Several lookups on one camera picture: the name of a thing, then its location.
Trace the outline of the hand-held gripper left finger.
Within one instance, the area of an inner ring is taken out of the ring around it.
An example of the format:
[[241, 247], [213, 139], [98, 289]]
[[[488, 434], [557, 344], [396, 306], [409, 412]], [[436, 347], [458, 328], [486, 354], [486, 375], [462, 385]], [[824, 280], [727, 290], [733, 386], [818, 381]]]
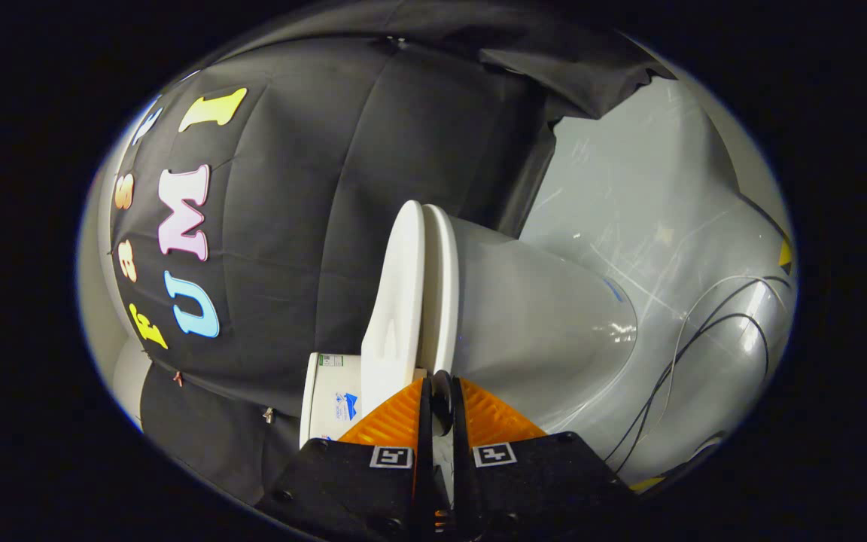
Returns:
[[434, 523], [431, 383], [396, 392], [336, 440], [312, 438], [258, 502], [306, 541], [424, 541]]

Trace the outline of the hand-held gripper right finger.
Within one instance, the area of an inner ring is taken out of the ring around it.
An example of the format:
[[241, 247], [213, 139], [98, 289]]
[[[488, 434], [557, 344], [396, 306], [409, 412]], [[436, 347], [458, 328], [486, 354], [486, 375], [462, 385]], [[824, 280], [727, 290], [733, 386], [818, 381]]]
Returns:
[[572, 431], [548, 434], [471, 381], [452, 381], [462, 541], [610, 541], [636, 494]]

